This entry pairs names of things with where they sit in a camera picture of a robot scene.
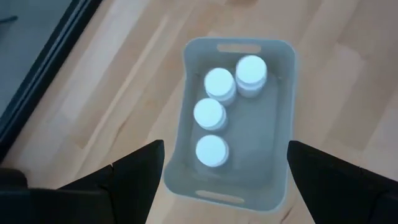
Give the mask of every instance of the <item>pill bottle cap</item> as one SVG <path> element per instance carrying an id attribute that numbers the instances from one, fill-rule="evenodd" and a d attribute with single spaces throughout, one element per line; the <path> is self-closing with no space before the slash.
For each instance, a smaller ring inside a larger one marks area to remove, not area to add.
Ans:
<path id="1" fill-rule="evenodd" d="M 222 122 L 224 108 L 216 100 L 205 98 L 200 100 L 193 109 L 193 117 L 197 123 L 206 129 L 212 129 Z"/>
<path id="2" fill-rule="evenodd" d="M 196 148 L 197 158 L 208 167 L 223 165 L 228 159 L 229 149 L 226 142 L 215 135 L 202 137 Z"/>

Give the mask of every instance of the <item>black object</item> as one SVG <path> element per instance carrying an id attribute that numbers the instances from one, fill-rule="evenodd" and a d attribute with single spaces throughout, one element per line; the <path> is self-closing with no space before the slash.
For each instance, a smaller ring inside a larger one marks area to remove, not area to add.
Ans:
<path id="1" fill-rule="evenodd" d="M 28 189 L 23 173 L 0 169 L 0 222 L 145 223 L 163 161 L 156 140 L 58 190 Z"/>
<path id="2" fill-rule="evenodd" d="M 8 22 L 14 22 L 17 19 L 18 19 L 17 16 L 10 16 L 10 17 L 7 17 L 7 18 L 3 18 L 3 19 L 0 19 L 0 24 L 5 24 L 5 23 L 8 23 Z"/>
<path id="3" fill-rule="evenodd" d="M 65 11 L 0 117 L 0 162 L 4 159 L 100 3 L 101 0 L 73 0 Z"/>
<path id="4" fill-rule="evenodd" d="M 298 141 L 287 160 L 315 223 L 398 223 L 398 182 Z"/>

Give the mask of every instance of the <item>plastic bin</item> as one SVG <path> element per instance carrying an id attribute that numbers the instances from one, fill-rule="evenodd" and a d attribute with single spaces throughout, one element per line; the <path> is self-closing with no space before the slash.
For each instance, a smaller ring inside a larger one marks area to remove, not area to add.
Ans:
<path id="1" fill-rule="evenodd" d="M 248 47 L 252 52 L 219 49 Z M 228 126 L 217 133 L 229 145 L 229 159 L 221 167 L 203 165 L 195 145 L 211 134 L 193 119 L 195 103 L 207 97 L 204 76 L 215 67 L 234 74 L 245 55 L 257 55 L 268 66 L 268 79 L 255 98 L 237 95 L 226 107 Z M 201 37 L 191 40 L 183 53 L 185 90 L 177 141 L 164 181 L 175 194 L 249 210 L 271 212 L 287 191 L 287 146 L 292 139 L 296 86 L 294 49 L 281 40 Z"/>

